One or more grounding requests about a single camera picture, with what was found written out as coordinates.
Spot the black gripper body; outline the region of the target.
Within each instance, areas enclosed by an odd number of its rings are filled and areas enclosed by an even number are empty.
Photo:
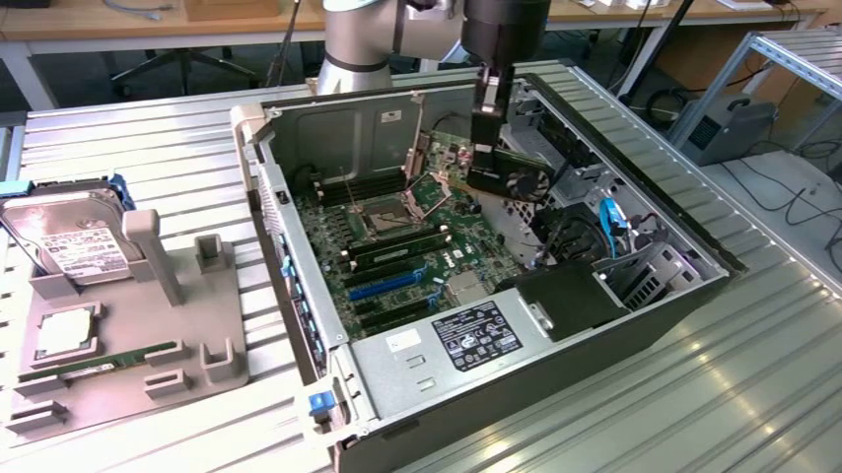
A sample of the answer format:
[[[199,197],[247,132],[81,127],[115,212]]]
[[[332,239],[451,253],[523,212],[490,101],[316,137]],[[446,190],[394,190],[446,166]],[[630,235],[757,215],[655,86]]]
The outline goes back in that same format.
[[[467,0],[462,46],[484,64],[514,64],[538,49],[550,0]]]

